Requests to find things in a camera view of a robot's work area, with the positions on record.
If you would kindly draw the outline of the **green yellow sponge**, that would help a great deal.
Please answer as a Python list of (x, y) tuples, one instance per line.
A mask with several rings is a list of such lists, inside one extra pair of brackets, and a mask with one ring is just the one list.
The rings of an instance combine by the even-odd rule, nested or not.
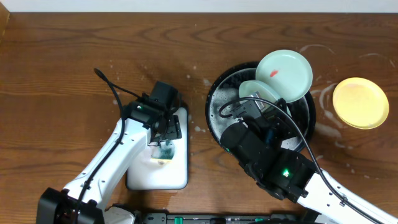
[(150, 159), (160, 165), (170, 162), (175, 155), (175, 144), (172, 141), (159, 142), (155, 146), (151, 146)]

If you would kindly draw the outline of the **mint green plate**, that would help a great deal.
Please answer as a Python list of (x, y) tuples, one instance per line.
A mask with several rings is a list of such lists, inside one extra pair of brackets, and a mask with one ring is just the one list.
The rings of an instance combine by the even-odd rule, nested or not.
[(298, 52), (276, 50), (259, 62), (256, 80), (266, 83), (287, 103), (291, 103), (309, 91), (313, 72), (308, 60)]
[(281, 96), (275, 90), (259, 80), (248, 80), (242, 82), (239, 86), (239, 97), (262, 98), (271, 101), (272, 103), (281, 99)]

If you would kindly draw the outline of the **yellow plate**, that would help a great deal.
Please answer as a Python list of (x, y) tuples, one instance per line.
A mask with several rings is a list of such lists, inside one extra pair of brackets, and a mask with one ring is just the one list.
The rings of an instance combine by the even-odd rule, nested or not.
[(385, 92), (365, 78), (347, 78), (337, 84), (332, 103), (338, 117), (358, 129), (376, 128), (389, 115), (389, 101)]

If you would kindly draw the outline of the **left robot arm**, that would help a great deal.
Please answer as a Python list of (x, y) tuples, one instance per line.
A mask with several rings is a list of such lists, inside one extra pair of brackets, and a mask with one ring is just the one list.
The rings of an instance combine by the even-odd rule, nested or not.
[(107, 204), (122, 177), (129, 190), (180, 190), (188, 183), (188, 110), (169, 119), (167, 135), (128, 118), (119, 120), (83, 171), (61, 191), (48, 188), (40, 197), (37, 223), (137, 223), (139, 213)]

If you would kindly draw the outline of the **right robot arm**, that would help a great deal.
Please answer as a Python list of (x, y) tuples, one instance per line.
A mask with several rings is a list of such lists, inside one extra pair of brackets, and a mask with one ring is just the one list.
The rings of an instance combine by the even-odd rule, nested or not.
[(260, 138), (259, 125), (265, 118), (257, 107), (259, 100), (238, 98), (220, 108), (234, 105), (229, 115), (240, 118), (225, 129), (220, 143), (261, 189), (278, 200), (288, 199), (311, 209), (333, 223), (397, 223), (396, 217), (337, 182), (314, 156), (306, 158)]

